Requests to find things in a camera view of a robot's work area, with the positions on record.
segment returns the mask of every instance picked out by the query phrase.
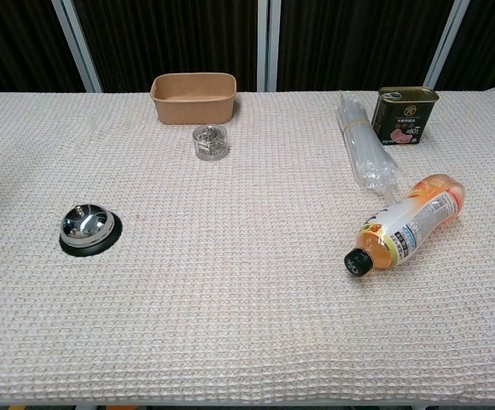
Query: bottle label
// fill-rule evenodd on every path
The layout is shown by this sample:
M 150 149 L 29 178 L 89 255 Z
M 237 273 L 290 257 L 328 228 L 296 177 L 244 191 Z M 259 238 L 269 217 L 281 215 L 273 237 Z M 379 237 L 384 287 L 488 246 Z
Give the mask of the bottle label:
M 433 229 L 458 212 L 456 200 L 447 191 L 425 203 L 421 199 L 414 196 L 394 203 L 365 221 L 362 228 L 380 237 L 394 265 L 409 259 Z

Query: clear plastic container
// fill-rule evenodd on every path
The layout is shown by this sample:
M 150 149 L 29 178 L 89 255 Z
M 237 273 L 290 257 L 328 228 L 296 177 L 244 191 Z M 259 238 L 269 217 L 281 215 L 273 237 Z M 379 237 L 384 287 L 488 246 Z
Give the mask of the clear plastic container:
M 363 276 L 407 261 L 443 221 L 458 214 L 465 190 L 444 174 L 430 175 L 400 202 L 365 221 L 357 247 L 344 258 L 346 268 Z
M 195 153 L 203 161 L 217 161 L 229 153 L 227 130 L 223 126 L 211 124 L 199 126 L 193 131 Z

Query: black bottle cap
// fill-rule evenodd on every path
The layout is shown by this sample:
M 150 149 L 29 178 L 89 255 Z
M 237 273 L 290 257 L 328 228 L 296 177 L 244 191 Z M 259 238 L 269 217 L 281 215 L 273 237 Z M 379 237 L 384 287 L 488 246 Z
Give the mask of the black bottle cap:
M 344 264 L 354 276 L 364 276 L 373 268 L 373 260 L 363 249 L 355 248 L 344 257 Z

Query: can lid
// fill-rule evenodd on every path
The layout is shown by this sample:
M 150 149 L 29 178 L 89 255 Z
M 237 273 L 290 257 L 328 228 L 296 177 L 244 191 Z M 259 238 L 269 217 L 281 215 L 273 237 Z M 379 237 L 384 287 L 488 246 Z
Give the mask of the can lid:
M 373 268 L 373 260 L 363 249 L 355 248 L 344 257 L 344 264 L 354 276 L 364 276 Z
M 437 93 L 428 87 L 382 87 L 380 97 L 388 103 L 435 103 Z

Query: tin can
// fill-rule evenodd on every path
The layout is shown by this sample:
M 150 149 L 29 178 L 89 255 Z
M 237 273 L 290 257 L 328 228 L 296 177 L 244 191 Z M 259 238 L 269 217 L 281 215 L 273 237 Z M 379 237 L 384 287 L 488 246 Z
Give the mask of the tin can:
M 383 87 L 371 125 L 384 145 L 418 144 L 437 100 L 427 87 Z

